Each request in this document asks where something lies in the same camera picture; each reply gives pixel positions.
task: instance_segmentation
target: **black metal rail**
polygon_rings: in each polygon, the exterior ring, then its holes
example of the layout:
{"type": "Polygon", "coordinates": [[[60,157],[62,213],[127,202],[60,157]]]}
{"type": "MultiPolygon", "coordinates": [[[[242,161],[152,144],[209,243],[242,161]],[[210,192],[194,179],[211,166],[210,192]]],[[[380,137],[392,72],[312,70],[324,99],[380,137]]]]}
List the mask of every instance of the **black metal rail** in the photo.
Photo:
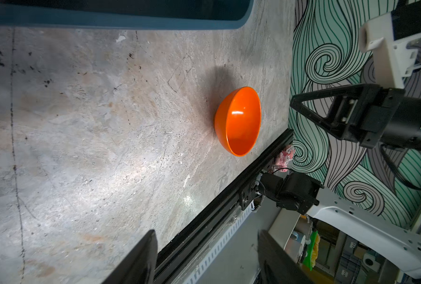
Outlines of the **black metal rail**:
{"type": "Polygon", "coordinates": [[[209,240],[231,210],[239,205],[244,208],[251,202],[252,195],[248,195],[248,199],[241,196],[246,196],[247,187],[261,169],[292,142],[293,134],[292,129],[285,130],[160,251],[155,269],[155,284],[171,283],[209,240]]]}

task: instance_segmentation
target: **green wallpaper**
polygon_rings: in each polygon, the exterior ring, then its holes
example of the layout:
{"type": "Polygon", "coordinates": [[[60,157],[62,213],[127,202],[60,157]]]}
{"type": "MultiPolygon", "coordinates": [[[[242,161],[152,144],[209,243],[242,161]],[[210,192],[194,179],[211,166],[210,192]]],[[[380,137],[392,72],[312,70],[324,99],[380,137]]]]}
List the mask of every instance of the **green wallpaper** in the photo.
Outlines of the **green wallpaper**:
{"type": "MultiPolygon", "coordinates": [[[[370,18],[393,10],[392,0],[296,0],[291,95],[347,84],[373,83],[371,53],[357,46],[358,31],[370,18]]],[[[421,41],[414,45],[419,49],[421,41]]],[[[405,81],[407,95],[421,98],[421,71],[405,81]]],[[[331,99],[306,102],[325,116],[331,99]]],[[[339,196],[401,227],[407,227],[421,202],[421,192],[400,184],[379,148],[339,141],[290,108],[295,130],[294,169],[322,181],[339,196]]],[[[400,171],[421,186],[421,152],[388,151],[400,171]]]]}

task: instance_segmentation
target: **orange bowl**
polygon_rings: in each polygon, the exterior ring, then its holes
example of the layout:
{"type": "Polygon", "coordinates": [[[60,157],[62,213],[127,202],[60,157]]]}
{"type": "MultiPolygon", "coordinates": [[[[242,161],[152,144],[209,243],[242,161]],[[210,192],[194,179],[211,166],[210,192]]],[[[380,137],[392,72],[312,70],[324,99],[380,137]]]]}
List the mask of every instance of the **orange bowl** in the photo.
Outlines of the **orange bowl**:
{"type": "Polygon", "coordinates": [[[248,154],[261,127],[261,102],[250,87],[234,90],[219,105],[214,128],[223,147],[241,157],[248,154]]]}

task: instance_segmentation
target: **white paint chip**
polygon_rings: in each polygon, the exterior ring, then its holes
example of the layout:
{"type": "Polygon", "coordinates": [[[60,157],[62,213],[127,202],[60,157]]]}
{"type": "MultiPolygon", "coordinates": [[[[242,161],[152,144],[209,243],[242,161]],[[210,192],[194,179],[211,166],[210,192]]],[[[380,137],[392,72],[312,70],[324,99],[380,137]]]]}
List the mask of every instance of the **white paint chip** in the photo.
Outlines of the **white paint chip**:
{"type": "Polygon", "coordinates": [[[121,42],[125,40],[125,37],[123,35],[120,35],[118,39],[116,39],[116,42],[121,42]]]}
{"type": "Polygon", "coordinates": [[[188,179],[190,179],[190,175],[189,174],[187,175],[187,177],[184,180],[184,188],[185,188],[185,185],[187,185],[188,179]]]}

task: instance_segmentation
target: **table surface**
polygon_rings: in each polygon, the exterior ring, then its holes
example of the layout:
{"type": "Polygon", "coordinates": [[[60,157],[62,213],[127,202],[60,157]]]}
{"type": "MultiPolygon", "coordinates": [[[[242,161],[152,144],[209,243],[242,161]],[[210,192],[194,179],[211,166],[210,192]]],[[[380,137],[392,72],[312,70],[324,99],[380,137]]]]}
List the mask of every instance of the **table surface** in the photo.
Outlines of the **table surface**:
{"type": "Polygon", "coordinates": [[[294,4],[234,31],[0,27],[0,283],[95,284],[196,217],[287,128],[294,4]],[[238,158],[212,120],[246,85],[262,123],[238,158]]]}

